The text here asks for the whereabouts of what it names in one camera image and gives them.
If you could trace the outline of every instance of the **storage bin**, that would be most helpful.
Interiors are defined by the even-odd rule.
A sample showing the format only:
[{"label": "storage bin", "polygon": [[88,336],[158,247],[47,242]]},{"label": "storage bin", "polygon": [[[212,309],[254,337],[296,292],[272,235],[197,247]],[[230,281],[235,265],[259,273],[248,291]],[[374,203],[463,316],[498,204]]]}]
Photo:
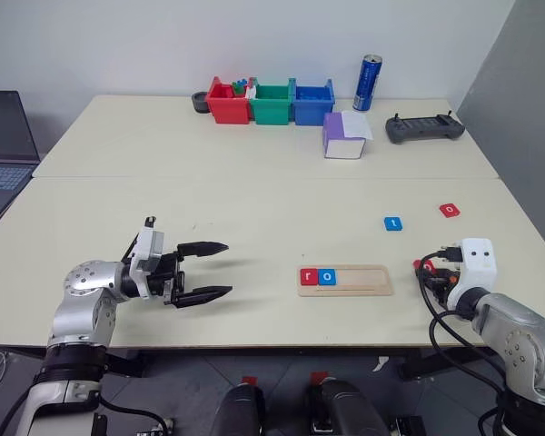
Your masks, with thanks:
[{"label": "storage bin", "polygon": [[248,124],[251,113],[245,94],[246,86],[242,94],[234,94],[231,84],[223,84],[218,76],[215,76],[206,95],[206,102],[216,123]]},{"label": "storage bin", "polygon": [[256,77],[249,81],[249,101],[257,124],[288,124],[291,117],[290,80],[286,86],[259,84]]},{"label": "storage bin", "polygon": [[331,79],[325,86],[297,86],[290,80],[294,122],[298,125],[323,125],[325,114],[332,112],[335,104]]}]

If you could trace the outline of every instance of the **book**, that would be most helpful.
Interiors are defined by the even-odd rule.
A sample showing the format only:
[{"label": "book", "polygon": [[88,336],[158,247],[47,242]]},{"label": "book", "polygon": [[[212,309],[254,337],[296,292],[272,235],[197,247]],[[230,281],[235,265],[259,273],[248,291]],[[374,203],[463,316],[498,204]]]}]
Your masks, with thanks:
[{"label": "book", "polygon": [[323,120],[323,149],[329,159],[359,159],[367,140],[373,139],[365,114],[330,112]]}]

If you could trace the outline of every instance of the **foot pedal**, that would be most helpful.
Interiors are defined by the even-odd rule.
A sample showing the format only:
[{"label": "foot pedal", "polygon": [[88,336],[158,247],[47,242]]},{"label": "foot pedal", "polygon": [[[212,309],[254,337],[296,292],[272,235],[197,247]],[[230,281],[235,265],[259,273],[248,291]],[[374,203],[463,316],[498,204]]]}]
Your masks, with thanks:
[{"label": "foot pedal", "polygon": [[427,436],[421,416],[398,416],[390,425],[395,436]]},{"label": "foot pedal", "polygon": [[331,416],[323,403],[322,387],[319,384],[310,386],[307,389],[306,409],[309,417],[309,433],[311,435],[333,434]]},{"label": "foot pedal", "polygon": [[175,427],[175,420],[173,418],[163,418],[165,425],[167,425],[168,434],[164,434],[162,426],[159,424],[153,427],[149,431],[140,431],[135,434],[135,436],[170,436],[173,434],[173,428]]}]

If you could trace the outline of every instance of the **paper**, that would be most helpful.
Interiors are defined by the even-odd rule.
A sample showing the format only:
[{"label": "paper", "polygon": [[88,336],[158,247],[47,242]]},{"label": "paper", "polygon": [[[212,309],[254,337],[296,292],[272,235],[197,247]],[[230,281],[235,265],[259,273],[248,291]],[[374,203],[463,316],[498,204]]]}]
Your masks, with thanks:
[{"label": "paper", "polygon": [[365,139],[330,139],[325,157],[330,159],[359,159],[362,157]]},{"label": "paper", "polygon": [[244,98],[247,98],[247,99],[254,99],[256,98],[256,86],[252,86],[252,87],[246,87],[246,93],[244,94]]},{"label": "paper", "polygon": [[346,138],[373,139],[372,129],[367,123],[365,114],[354,111],[343,111],[343,134]]}]

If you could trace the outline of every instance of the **white wall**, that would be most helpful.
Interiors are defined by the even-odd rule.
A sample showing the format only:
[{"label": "white wall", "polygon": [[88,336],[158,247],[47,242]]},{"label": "white wall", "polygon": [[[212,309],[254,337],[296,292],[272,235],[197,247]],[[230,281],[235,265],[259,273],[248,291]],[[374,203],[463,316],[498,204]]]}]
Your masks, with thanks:
[{"label": "white wall", "polygon": [[517,0],[459,115],[545,239],[545,0]]},{"label": "white wall", "polygon": [[352,96],[367,53],[384,59],[379,97],[448,97],[458,108],[512,4],[0,0],[0,88],[21,92],[42,150],[95,94],[191,94],[218,74],[331,77]]}]

